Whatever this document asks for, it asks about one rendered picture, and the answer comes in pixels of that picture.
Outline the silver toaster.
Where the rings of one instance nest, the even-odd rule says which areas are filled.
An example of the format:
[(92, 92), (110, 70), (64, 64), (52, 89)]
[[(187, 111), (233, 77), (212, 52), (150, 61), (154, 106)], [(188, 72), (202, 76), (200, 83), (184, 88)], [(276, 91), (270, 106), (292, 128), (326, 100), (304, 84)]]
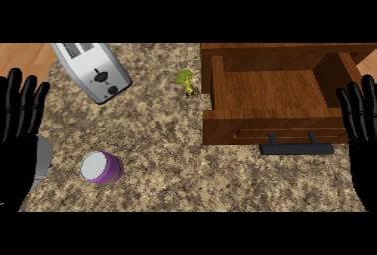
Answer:
[(52, 43), (70, 78), (92, 100), (103, 104), (134, 83), (107, 43)]

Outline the purple can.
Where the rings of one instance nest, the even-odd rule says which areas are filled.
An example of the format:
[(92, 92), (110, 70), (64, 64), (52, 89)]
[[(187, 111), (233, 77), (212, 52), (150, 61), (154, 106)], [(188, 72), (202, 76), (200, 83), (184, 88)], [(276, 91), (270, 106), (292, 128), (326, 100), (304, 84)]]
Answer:
[(107, 184), (122, 177), (119, 159), (104, 151), (94, 151), (83, 159), (80, 174), (89, 183)]

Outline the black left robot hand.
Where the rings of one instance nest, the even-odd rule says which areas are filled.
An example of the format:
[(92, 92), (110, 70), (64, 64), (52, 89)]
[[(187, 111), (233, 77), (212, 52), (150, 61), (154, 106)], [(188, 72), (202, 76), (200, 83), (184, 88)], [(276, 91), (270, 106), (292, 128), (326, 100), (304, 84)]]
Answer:
[(35, 183), (39, 128), (51, 83), (23, 79), (20, 68), (0, 76), (0, 215), (17, 213)]

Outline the green broccoli piece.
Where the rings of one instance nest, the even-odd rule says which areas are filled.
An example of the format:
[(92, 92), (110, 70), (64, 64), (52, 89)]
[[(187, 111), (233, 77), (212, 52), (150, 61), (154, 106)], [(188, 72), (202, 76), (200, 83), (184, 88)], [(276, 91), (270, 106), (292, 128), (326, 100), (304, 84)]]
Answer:
[(194, 89), (191, 86), (193, 77), (194, 77), (194, 72), (191, 70), (180, 70), (177, 78), (175, 78), (175, 83), (182, 84), (185, 86), (188, 96), (191, 96), (194, 93)]

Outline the brown wooden drawer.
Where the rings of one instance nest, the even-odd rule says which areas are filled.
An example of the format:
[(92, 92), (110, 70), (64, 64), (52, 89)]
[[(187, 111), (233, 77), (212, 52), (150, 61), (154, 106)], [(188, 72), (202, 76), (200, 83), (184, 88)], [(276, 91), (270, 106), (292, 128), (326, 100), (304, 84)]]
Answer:
[(209, 120), (339, 119), (336, 90), (361, 73), (348, 52), (203, 56)]

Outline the brown wooden cabinet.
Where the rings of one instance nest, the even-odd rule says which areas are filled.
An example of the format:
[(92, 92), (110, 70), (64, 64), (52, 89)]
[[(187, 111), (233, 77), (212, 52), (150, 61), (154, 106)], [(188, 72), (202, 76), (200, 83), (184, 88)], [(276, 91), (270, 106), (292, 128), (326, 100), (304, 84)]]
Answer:
[(224, 57), (228, 72), (313, 70), (330, 53), (350, 53), (358, 64), (377, 43), (202, 43), (203, 81), (212, 79), (212, 58)]

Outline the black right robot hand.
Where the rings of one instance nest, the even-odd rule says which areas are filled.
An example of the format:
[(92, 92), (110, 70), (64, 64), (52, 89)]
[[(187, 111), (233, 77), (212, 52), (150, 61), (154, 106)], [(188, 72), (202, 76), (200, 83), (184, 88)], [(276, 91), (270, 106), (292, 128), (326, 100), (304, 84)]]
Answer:
[(361, 84), (338, 88), (342, 117), (350, 138), (354, 188), (369, 212), (377, 213), (377, 83), (370, 74)]

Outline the wooden drawer front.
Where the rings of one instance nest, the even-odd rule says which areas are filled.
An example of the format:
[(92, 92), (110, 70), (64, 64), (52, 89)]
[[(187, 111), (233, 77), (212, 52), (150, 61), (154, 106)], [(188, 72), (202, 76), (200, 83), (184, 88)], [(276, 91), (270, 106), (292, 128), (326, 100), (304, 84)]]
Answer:
[(313, 133), (320, 143), (348, 142), (339, 108), (203, 111), (206, 145), (265, 144), (273, 134), (279, 143), (310, 143)]

